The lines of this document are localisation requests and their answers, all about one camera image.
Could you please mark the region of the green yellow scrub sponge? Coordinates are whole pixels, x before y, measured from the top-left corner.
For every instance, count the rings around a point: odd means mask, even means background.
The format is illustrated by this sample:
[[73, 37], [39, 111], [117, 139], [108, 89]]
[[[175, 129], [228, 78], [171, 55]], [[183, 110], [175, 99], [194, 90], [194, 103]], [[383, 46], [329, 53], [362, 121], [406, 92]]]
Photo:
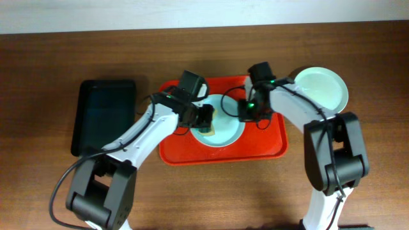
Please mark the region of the green yellow scrub sponge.
[[214, 109], [213, 113], [212, 113], [212, 121], [210, 123], [210, 128], [200, 128], [198, 130], [198, 133], [200, 135], [202, 135], [202, 136], [213, 136], [213, 135], [215, 135], [215, 128], [214, 128], [214, 125], [213, 125], [213, 120], [215, 119], [216, 116], [217, 116], [217, 109]]

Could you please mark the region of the light blue plate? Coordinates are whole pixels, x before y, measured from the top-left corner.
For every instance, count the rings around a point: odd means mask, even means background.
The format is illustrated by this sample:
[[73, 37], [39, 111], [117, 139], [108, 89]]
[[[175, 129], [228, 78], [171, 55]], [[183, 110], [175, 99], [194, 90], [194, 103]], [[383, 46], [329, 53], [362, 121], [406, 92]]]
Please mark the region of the light blue plate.
[[214, 94], [204, 99], [203, 104], [212, 105], [216, 111], [212, 120], [215, 133], [202, 135], [198, 128], [192, 128], [190, 132], [193, 137], [201, 144], [214, 148], [226, 147], [237, 141], [245, 128], [244, 122], [233, 117], [238, 114], [238, 102], [229, 96], [223, 98], [220, 94]]

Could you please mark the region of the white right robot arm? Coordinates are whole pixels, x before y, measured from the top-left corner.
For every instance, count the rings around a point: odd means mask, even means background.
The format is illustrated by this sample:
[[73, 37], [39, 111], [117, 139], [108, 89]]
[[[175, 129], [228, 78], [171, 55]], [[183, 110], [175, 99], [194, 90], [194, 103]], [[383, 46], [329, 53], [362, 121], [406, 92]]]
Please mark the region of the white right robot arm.
[[289, 78], [247, 77], [243, 89], [240, 118], [259, 121], [276, 112], [304, 136], [304, 167], [313, 192], [300, 228], [338, 229], [348, 196], [369, 173], [358, 117], [326, 108]]

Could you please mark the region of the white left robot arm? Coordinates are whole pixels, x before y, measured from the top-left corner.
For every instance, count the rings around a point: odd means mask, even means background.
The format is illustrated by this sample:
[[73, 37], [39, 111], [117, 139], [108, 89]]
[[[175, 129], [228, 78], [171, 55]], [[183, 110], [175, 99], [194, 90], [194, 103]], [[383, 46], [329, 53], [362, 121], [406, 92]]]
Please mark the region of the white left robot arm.
[[66, 208], [85, 221], [86, 229], [129, 229], [137, 171], [147, 156], [179, 127], [211, 127], [215, 109], [210, 104], [165, 92], [150, 100], [124, 134], [68, 169], [74, 176]]

